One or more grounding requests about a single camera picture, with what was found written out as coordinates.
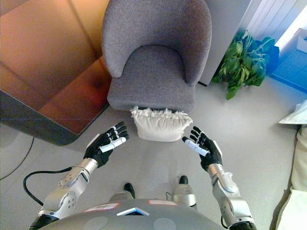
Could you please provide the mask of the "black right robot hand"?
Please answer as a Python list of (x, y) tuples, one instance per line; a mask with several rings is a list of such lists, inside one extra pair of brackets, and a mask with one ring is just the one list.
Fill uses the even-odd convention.
[(205, 171), (208, 171), (211, 164), (223, 164), (222, 152), (216, 141), (198, 127), (194, 126), (190, 138), (182, 137), (182, 141), (200, 155), (201, 166)]

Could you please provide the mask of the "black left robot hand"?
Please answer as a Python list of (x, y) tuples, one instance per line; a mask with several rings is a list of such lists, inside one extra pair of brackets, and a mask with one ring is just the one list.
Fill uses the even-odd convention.
[(104, 166), (113, 149), (125, 143), (129, 139), (125, 123), (119, 122), (112, 126), (105, 133), (97, 134), (87, 145), (84, 159), (94, 159), (97, 168)]

